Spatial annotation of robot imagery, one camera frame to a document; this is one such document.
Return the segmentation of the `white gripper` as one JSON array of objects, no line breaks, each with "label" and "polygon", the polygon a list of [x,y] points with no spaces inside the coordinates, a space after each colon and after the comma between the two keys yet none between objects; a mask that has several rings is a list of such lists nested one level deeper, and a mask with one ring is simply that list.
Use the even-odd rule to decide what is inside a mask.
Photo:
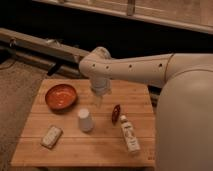
[{"label": "white gripper", "polygon": [[95,105],[100,108],[103,102],[102,95],[111,90],[110,80],[102,77],[92,77],[90,79],[91,90],[96,94],[94,96]]}]

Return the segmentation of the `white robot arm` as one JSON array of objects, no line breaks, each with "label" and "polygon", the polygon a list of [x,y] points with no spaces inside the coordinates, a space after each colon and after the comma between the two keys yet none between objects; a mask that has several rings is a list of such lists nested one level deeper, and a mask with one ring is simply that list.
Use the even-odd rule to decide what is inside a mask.
[{"label": "white robot arm", "polygon": [[171,53],[113,59],[98,47],[79,63],[91,88],[110,79],[161,89],[155,119],[156,171],[213,171],[213,53]]}]

